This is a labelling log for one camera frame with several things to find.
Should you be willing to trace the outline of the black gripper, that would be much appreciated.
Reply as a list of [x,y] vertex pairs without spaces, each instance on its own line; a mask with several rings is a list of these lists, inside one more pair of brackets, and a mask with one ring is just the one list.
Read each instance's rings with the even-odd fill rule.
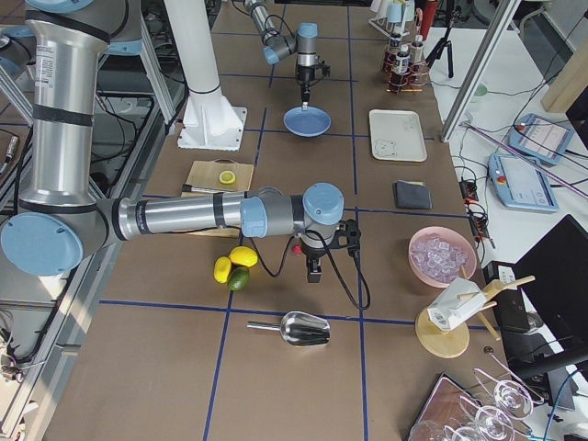
[[314,64],[312,66],[298,65],[296,67],[296,80],[300,85],[301,109],[306,110],[309,106],[311,89],[309,85],[315,85],[323,78],[329,77],[331,67],[326,64]]
[[302,235],[300,238],[300,247],[306,256],[306,264],[308,266],[308,282],[320,282],[322,278],[321,258],[327,254],[329,245],[323,244],[316,235]]

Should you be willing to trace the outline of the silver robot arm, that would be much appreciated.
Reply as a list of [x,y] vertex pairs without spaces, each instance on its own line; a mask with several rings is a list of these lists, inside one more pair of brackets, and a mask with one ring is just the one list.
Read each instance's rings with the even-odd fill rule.
[[[53,276],[117,239],[156,233],[240,228],[245,237],[289,235],[301,240],[308,280],[320,280],[319,259],[343,227],[344,197],[318,183],[301,196],[274,188],[217,192],[192,198],[139,200],[89,193],[98,58],[118,43],[146,49],[140,1],[26,1],[26,22],[36,37],[32,106],[32,177],[20,192],[21,212],[1,229],[6,258],[34,276]],[[164,1],[189,95],[179,147],[236,151],[245,107],[221,91],[204,1]],[[303,23],[295,36],[278,32],[265,1],[243,1],[275,64],[297,54],[301,107],[285,116],[292,133],[311,137],[330,127],[328,114],[309,107],[311,70],[326,69],[315,50],[317,27]]]
[[303,22],[292,32],[285,20],[267,11],[265,1],[243,1],[245,13],[253,20],[261,41],[263,54],[270,65],[297,57],[295,79],[300,87],[301,108],[310,108],[311,88],[330,76],[331,68],[317,52],[318,25]]

